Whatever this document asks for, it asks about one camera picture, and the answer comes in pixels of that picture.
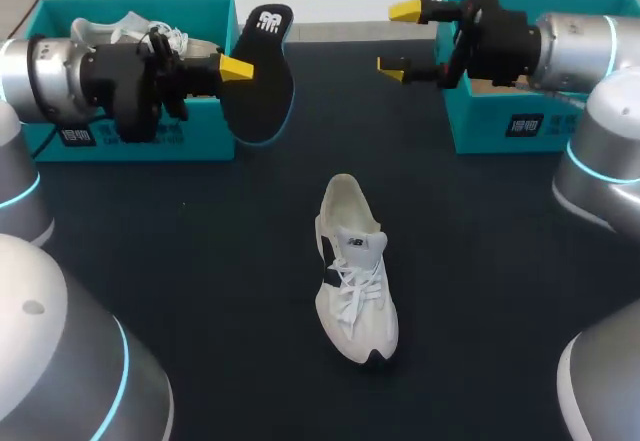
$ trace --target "shoelace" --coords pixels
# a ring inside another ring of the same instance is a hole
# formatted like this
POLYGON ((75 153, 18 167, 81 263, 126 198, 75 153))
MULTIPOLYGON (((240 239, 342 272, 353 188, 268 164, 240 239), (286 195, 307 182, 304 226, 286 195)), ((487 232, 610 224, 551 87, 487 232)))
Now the shoelace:
POLYGON ((334 316, 346 324, 349 340, 353 338, 353 328, 365 301, 382 296, 380 265, 378 262, 372 270, 364 270, 351 267, 345 259, 338 258, 330 266, 338 272, 342 281, 338 293, 342 302, 337 306, 334 316))
MULTIPOLYGON (((169 46, 171 49, 178 53, 178 56, 184 56, 187 53, 187 46, 189 44, 189 35, 183 33, 178 28, 172 28, 167 23, 161 21, 151 21, 149 23, 149 29, 158 28, 158 33, 164 34, 169 40, 169 46)), ((116 29, 111 35, 111 42, 117 43, 123 35, 130 36, 137 41, 144 41, 151 47, 151 41, 147 33, 139 33, 137 31, 129 31, 127 29, 116 29)))

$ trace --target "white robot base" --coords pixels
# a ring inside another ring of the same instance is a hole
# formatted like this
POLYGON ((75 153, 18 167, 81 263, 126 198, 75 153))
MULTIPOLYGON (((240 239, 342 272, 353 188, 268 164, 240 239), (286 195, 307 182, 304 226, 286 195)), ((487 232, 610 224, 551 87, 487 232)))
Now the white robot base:
POLYGON ((0 234, 0 439, 168 441, 146 348, 44 251, 0 234))

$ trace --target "white sneaker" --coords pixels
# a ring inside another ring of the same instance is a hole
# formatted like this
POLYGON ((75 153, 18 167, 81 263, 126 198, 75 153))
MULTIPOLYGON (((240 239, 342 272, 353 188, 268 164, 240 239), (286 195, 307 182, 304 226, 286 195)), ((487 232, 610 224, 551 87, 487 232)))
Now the white sneaker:
POLYGON ((387 236, 353 176, 339 174, 329 182, 316 241, 325 264, 316 296, 322 327, 351 361, 388 360, 398 345, 398 315, 382 257, 387 236))
POLYGON ((218 46, 214 43, 190 39, 188 34, 177 28, 172 29, 160 21, 149 21, 133 11, 129 11, 124 18, 113 24, 98 24, 77 18, 71 24, 71 39, 89 46, 143 41, 151 48, 146 34, 154 27, 167 37, 171 49, 181 58, 205 58, 218 52, 218 46))

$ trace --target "insole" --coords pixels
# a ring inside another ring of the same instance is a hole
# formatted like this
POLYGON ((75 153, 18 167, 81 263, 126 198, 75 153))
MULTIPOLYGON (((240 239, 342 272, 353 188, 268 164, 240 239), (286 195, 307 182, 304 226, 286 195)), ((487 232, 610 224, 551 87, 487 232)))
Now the insole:
POLYGON ((258 6, 230 54, 254 66, 253 80, 223 83, 220 93, 229 129, 241 143, 268 144, 289 118, 294 82, 283 43, 292 23, 293 12, 288 6, 258 6))

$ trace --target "dark floor mat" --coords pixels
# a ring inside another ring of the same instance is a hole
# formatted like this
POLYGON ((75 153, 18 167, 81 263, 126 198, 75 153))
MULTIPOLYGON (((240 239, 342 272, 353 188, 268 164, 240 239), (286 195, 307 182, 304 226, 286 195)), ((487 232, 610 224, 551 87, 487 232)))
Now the dark floor mat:
POLYGON ((441 93, 376 71, 432 42, 287 50, 296 108, 272 149, 39 166, 48 250, 166 369, 172 441, 568 441, 560 354, 640 297, 637 247, 557 205, 558 155, 458 156, 441 93), (314 219, 340 172, 389 236, 382 372, 337 354, 315 309, 314 219))

